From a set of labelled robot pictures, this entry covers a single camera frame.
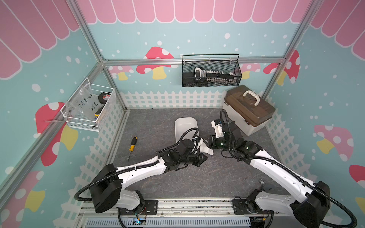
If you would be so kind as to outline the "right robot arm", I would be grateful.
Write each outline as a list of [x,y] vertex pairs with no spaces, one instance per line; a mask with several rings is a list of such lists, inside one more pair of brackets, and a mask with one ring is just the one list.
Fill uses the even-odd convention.
[[330,195],[330,188],[324,182],[317,183],[300,176],[276,159],[253,141],[246,141],[234,121],[230,121],[226,110],[212,121],[215,134],[209,139],[209,148],[229,152],[228,158],[260,170],[283,187],[288,196],[269,194],[264,190],[254,190],[247,198],[261,210],[269,210],[293,215],[306,228],[320,225],[340,228],[324,220],[331,205],[338,206],[351,219],[345,228],[355,228],[355,215],[342,203]]

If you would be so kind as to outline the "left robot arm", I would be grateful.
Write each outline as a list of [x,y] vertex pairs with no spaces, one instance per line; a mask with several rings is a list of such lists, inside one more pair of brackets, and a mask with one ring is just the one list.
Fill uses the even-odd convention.
[[139,216],[146,211],[147,203],[139,191],[128,191],[127,187],[188,165],[201,166],[209,155],[213,155],[213,150],[198,132],[196,127],[187,130],[175,144],[157,151],[149,160],[125,167],[106,165],[90,184],[75,193],[74,199],[93,202],[96,213],[118,208]]

